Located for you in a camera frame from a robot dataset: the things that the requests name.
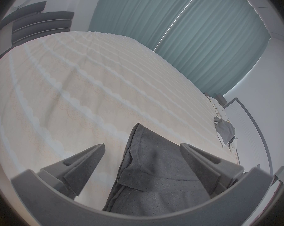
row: white headboard panel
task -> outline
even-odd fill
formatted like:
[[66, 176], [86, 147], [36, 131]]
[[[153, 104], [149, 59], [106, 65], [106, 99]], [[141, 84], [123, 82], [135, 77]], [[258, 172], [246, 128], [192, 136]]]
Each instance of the white headboard panel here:
[[235, 127], [237, 154], [245, 171], [260, 164], [262, 170], [273, 173], [265, 139], [250, 113], [237, 98], [225, 106], [225, 112]]

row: curtain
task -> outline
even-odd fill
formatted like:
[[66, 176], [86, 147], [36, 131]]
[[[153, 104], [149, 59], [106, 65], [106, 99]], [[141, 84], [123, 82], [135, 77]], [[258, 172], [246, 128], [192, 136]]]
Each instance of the curtain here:
[[99, 0], [89, 31], [136, 39], [202, 92], [223, 95], [255, 65], [270, 35], [247, 0], [190, 1]]

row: bed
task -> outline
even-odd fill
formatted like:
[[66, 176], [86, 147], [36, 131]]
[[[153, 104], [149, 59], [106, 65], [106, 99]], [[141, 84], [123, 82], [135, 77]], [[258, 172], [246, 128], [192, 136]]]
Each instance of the bed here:
[[101, 210], [132, 127], [143, 126], [238, 163], [222, 148], [216, 108], [185, 76], [129, 37], [62, 32], [0, 60], [0, 163], [8, 178], [104, 143], [76, 201]]

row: gray folded garment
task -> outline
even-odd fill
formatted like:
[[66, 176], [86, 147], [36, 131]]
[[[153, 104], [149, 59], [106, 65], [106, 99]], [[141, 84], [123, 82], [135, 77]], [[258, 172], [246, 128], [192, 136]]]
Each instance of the gray folded garment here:
[[210, 199], [179, 146], [145, 128], [132, 129], [104, 211], [156, 216]]
[[219, 119], [217, 116], [214, 118], [215, 129], [223, 139], [224, 144], [228, 144], [235, 136], [235, 128], [230, 122]]

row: curtain fold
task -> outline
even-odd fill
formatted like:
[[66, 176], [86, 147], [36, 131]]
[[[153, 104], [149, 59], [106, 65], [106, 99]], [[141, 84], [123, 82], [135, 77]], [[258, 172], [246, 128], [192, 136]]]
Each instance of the curtain fold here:
[[129, 36], [154, 50], [172, 25], [155, 52], [202, 92], [223, 95], [255, 65], [270, 35], [247, 0], [186, 7], [190, 1], [99, 0], [89, 31]]

